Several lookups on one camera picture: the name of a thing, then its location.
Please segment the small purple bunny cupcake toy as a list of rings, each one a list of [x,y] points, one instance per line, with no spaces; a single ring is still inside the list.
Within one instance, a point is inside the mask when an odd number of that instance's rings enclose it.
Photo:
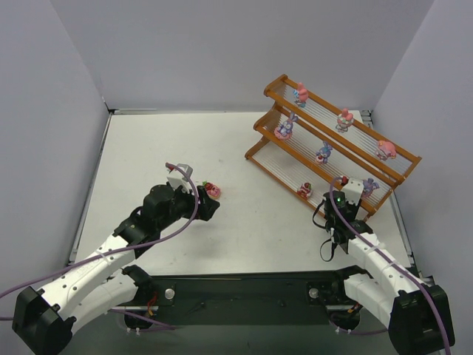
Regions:
[[[322,143],[323,147],[320,148],[316,153],[316,163],[318,165],[325,165],[333,151],[333,147],[328,142],[323,141]]]

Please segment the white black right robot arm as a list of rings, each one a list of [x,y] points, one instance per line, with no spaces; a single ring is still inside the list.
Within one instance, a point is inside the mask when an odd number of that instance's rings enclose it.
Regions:
[[[362,269],[344,280],[346,296],[378,319],[398,354],[450,354],[455,333],[447,293],[403,267],[374,231],[356,219],[357,206],[343,192],[325,193],[322,205],[330,242]]]

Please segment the strawberry bear donut toy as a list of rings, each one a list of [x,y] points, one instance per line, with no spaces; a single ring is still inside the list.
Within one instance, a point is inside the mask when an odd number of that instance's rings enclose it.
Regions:
[[[213,199],[213,200],[218,200],[221,195],[221,189],[214,183],[210,181],[203,181],[203,187],[207,193],[207,195]]]

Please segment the purple bunny sitting donut toy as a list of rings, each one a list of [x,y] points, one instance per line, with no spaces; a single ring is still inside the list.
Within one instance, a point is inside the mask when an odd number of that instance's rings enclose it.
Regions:
[[[299,117],[293,112],[290,113],[289,117],[280,123],[273,131],[276,138],[281,141],[287,141],[292,138],[293,126],[297,122]]]

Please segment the pink pig clear cup toy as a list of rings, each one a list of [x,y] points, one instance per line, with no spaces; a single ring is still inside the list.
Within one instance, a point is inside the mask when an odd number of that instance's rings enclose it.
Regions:
[[[354,116],[347,108],[344,108],[337,117],[336,130],[345,133],[354,123]]]

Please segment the pink pig bow toy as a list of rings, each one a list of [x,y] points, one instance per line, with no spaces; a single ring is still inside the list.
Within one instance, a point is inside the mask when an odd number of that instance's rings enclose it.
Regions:
[[[390,141],[378,141],[375,155],[382,161],[396,159],[397,152],[395,145]]]

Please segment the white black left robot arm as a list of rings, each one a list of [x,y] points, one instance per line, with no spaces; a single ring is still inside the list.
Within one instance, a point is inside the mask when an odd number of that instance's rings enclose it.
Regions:
[[[149,284],[134,261],[149,250],[171,224],[185,218],[210,220],[220,202],[203,186],[156,185],[85,260],[61,271],[38,289],[26,286],[17,296],[13,331],[34,354],[59,354],[85,324],[133,300]]]

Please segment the strawberry cake slice toy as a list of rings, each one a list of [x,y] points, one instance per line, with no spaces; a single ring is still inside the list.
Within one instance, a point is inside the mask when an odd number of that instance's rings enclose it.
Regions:
[[[308,200],[313,193],[312,185],[309,182],[303,183],[297,190],[297,195]]]

